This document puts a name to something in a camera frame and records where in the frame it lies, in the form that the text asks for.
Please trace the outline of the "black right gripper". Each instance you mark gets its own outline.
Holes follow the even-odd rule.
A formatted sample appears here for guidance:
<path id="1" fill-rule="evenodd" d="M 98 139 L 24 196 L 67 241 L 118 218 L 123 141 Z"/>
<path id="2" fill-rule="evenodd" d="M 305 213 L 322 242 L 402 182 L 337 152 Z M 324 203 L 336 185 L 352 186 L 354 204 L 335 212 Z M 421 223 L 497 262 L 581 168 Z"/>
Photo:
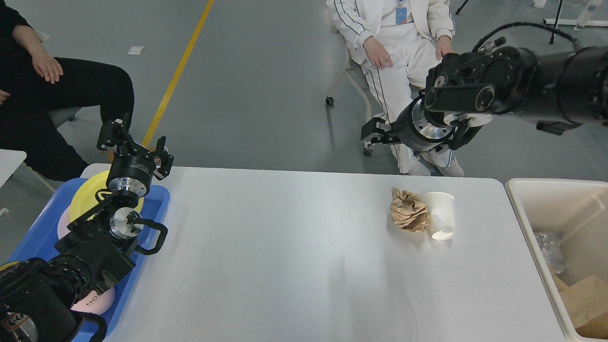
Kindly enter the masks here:
<path id="1" fill-rule="evenodd" d="M 412 100 L 392 125 L 372 117 L 361 128 L 361 141 L 369 144 L 403 144 L 415 153 L 425 152 L 446 143 L 454 126 L 436 123 L 424 110 L 421 97 Z"/>

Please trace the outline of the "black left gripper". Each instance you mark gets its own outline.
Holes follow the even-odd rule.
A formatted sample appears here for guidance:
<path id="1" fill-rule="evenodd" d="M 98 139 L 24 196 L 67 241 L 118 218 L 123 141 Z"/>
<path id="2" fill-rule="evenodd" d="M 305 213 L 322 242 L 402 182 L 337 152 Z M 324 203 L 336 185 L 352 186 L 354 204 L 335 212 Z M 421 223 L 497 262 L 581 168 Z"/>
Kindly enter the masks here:
<path id="1" fill-rule="evenodd" d="M 143 146 L 135 142 L 127 127 L 132 114 L 124 113 L 122 118 L 106 121 L 100 129 L 97 140 L 99 150 L 108 150 L 116 154 L 109 169 L 106 186 L 116 192 L 127 190 L 137 197 L 144 197 L 150 191 L 152 176 L 162 180 L 169 176 L 174 156 L 166 147 L 166 136 L 161 136 L 151 160 L 142 158 Z"/>

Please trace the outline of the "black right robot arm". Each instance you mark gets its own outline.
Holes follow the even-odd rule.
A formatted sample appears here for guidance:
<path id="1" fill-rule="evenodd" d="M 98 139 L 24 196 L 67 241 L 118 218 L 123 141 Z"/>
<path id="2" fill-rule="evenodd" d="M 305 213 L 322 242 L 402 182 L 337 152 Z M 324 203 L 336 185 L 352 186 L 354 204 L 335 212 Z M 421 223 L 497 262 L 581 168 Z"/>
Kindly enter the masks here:
<path id="1" fill-rule="evenodd" d="M 363 154 L 376 143 L 404 144 L 415 153 L 457 150 L 493 115 L 514 115 L 537 130 L 561 135 L 581 125 L 606 126 L 606 46 L 582 47 L 562 30 L 539 28 L 568 39 L 572 52 L 537 56 L 482 37 L 471 52 L 447 54 L 428 71 L 426 84 L 398 119 L 371 118 L 361 131 Z"/>

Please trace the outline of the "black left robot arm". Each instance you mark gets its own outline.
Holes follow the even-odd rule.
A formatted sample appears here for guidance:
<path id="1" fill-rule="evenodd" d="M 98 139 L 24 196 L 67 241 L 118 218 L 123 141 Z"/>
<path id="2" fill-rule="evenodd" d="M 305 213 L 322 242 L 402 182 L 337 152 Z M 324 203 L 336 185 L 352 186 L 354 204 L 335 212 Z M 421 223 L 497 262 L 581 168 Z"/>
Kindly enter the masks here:
<path id="1" fill-rule="evenodd" d="M 135 267 L 130 256 L 158 253 L 168 229 L 135 211 L 150 192 L 152 178 L 170 174 L 173 155 L 158 139 L 153 151 L 133 141 L 122 119 L 104 123 L 97 147 L 114 159 L 97 204 L 68 226 L 50 261 L 29 258 L 1 267 L 1 340 L 71 342 L 86 321 L 97 325 L 92 342 L 102 342 L 108 323 L 98 314 L 73 309 L 90 292 L 117 285 Z"/>

